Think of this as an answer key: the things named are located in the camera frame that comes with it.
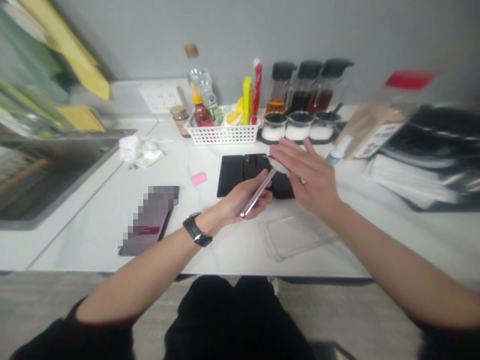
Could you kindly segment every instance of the black pants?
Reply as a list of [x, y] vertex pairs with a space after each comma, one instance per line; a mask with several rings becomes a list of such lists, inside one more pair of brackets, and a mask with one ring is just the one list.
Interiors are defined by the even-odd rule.
[[315, 359], [263, 276], [235, 287], [219, 276], [193, 282], [165, 335], [165, 359]]

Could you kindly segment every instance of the white seasoning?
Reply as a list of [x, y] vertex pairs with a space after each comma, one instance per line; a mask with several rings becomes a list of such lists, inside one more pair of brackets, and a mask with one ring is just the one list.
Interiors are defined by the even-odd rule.
[[263, 124], [261, 137], [268, 141], [279, 141], [285, 136], [285, 125], [273, 127], [266, 123]]
[[289, 140], [303, 140], [309, 137], [310, 126], [295, 126], [288, 124], [285, 131], [285, 137]]
[[332, 137], [333, 133], [334, 129], [332, 127], [313, 124], [308, 136], [312, 140], [328, 140]]

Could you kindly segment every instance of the sink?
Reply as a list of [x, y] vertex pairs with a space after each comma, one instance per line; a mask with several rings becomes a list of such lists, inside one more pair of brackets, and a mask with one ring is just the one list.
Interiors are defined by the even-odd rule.
[[119, 139], [136, 131], [75, 133], [52, 139], [0, 136], [0, 146], [46, 160], [41, 169], [0, 194], [0, 229], [37, 227], [117, 151]]

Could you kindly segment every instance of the white basket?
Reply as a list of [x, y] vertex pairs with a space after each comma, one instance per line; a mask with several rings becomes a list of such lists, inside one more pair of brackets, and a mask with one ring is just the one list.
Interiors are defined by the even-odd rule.
[[[231, 113], [230, 109], [229, 105], [219, 106], [220, 118], [223, 119], [226, 114]], [[259, 121], [257, 125], [192, 127], [191, 124], [195, 121], [193, 117], [192, 113], [185, 124], [185, 129], [195, 145], [251, 144], [257, 140]]]

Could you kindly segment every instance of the clear phone case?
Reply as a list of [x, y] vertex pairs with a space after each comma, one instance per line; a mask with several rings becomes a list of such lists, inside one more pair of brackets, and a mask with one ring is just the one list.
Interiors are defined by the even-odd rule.
[[277, 263], [341, 240], [335, 231], [311, 212], [263, 223], [260, 230], [268, 255]]

